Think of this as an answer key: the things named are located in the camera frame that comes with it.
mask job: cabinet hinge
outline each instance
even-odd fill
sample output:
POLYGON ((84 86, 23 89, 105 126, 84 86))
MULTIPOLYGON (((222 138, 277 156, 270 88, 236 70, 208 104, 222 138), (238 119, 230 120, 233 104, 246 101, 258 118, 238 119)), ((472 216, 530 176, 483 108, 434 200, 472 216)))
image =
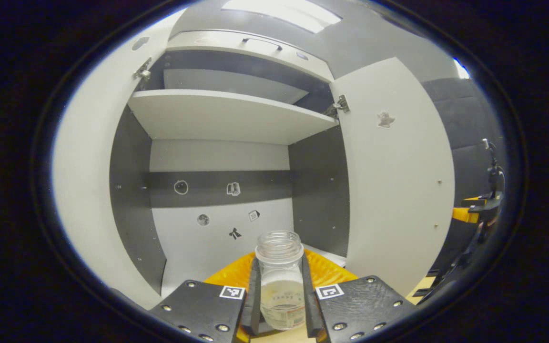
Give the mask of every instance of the cabinet hinge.
POLYGON ((145 61, 145 63, 143 63, 141 67, 139 67, 139 69, 137 69, 135 74, 132 75, 133 78, 142 78, 142 81, 149 80, 150 76, 152 76, 152 73, 148 70, 148 65, 150 65, 151 61, 152 57, 150 56, 150 58, 148 58, 148 60, 145 61))
POLYGON ((344 94, 340 95, 338 97, 338 102, 331 104, 331 106, 329 106, 322 114, 338 119, 338 109, 341 109, 344 113, 350 111, 348 102, 346 102, 346 96, 344 96, 344 94))

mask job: shelf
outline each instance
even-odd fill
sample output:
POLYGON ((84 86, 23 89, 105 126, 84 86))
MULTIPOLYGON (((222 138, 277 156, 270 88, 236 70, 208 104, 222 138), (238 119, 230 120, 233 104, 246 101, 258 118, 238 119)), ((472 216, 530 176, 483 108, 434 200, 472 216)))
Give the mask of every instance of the shelf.
POLYGON ((338 125, 315 111, 224 91, 137 91, 128 104, 152 139, 290 145, 338 125))
POLYGON ((330 83, 334 80, 326 61, 283 42, 244 32, 225 30, 186 31, 176 34, 166 45, 167 51, 215 50, 234 52, 276 61, 330 83))

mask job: gray back panel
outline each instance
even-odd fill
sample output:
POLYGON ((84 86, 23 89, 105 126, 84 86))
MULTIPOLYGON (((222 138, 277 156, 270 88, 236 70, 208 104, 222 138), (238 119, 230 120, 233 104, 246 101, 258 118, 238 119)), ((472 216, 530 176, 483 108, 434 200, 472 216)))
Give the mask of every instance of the gray back panel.
POLYGON ((166 257, 156 234, 146 186, 152 140, 128 106, 113 139, 109 169, 113 218, 126 252, 152 288, 161 293, 166 257))
POLYGON ((326 252, 346 256, 349 181, 340 126, 289 146, 294 231, 326 252))

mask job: ghost sticker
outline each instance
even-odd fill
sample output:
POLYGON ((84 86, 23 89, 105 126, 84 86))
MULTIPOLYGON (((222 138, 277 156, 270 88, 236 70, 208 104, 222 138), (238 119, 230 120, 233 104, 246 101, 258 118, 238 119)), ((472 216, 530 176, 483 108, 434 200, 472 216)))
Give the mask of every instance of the ghost sticker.
POLYGON ((238 182, 233 182, 228 184, 228 186, 226 187, 226 194, 231 195, 233 197, 236 197, 237 195, 239 195, 240 185, 238 184, 238 182))
POLYGON ((395 118, 391 117, 387 111, 382 111, 377 117, 379 128, 390 129, 391 124, 395 121, 395 118))

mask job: cabinet door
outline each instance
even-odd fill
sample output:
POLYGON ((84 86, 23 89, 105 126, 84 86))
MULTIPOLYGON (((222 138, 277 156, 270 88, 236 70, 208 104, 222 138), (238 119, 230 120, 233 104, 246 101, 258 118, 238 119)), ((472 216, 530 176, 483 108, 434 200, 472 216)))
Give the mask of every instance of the cabinet door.
POLYGON ((436 260, 451 221, 455 176, 444 125, 397 58, 330 87, 349 106, 338 110, 349 176, 346 267, 407 295, 436 260))
POLYGON ((144 267, 148 259, 129 256, 132 252, 120 238, 110 194, 111 154, 120 116, 139 83, 133 74, 150 57, 152 67, 164 53, 182 14, 183 10, 137 33, 91 68, 65 106, 52 152, 57 214, 70 244, 106 286, 147 310, 162 298, 139 269, 155 267, 144 267))

